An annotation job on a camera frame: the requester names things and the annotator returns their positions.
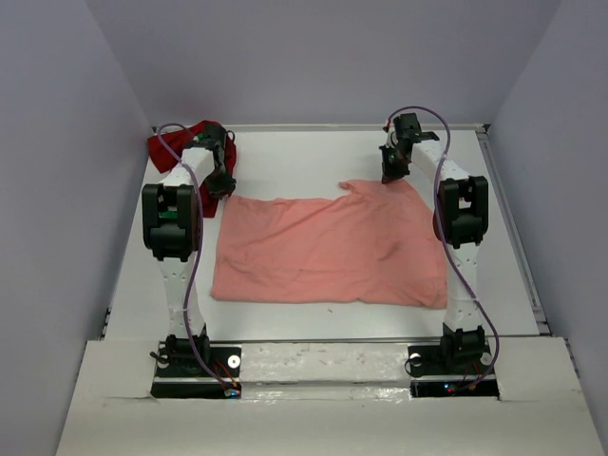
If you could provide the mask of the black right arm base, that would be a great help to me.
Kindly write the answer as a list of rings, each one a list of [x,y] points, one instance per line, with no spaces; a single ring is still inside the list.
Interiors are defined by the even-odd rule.
[[[408,346],[404,370],[410,378],[409,393],[414,399],[452,397],[500,397],[495,370],[486,373],[492,352],[484,352],[472,360],[448,367],[439,359],[436,345]]]

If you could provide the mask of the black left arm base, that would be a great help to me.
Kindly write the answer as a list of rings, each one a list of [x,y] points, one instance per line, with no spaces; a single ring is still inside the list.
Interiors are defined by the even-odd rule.
[[[150,391],[154,398],[223,400],[241,397],[241,346],[212,344],[207,363],[212,373],[204,370],[192,355],[183,364],[170,363],[164,343],[149,355],[155,360]]]

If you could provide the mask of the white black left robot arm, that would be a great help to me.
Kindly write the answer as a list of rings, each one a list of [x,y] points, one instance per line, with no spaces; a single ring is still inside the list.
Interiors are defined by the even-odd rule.
[[[142,188],[142,239],[160,267],[169,314],[168,335],[154,356],[163,367],[199,375],[211,359],[195,284],[203,221],[236,189],[235,135],[214,121],[169,123],[156,129],[147,149],[162,177]]]

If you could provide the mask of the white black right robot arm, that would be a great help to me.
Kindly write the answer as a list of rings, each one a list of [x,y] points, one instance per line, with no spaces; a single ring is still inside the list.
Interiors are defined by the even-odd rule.
[[[489,183],[474,176],[449,157],[446,142],[422,128],[414,106],[389,115],[383,127],[382,182],[397,181],[415,166],[432,183],[433,230],[447,260],[447,304],[443,333],[435,345],[409,350],[406,368],[425,375],[456,375],[479,363],[486,353],[484,323],[488,321],[477,288],[477,259],[489,224]]]

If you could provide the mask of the pink t shirt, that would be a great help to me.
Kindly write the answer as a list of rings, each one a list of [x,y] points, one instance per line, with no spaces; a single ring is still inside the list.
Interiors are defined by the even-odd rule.
[[[220,301],[444,309],[447,260],[406,181],[339,184],[336,199],[228,199],[211,295]]]

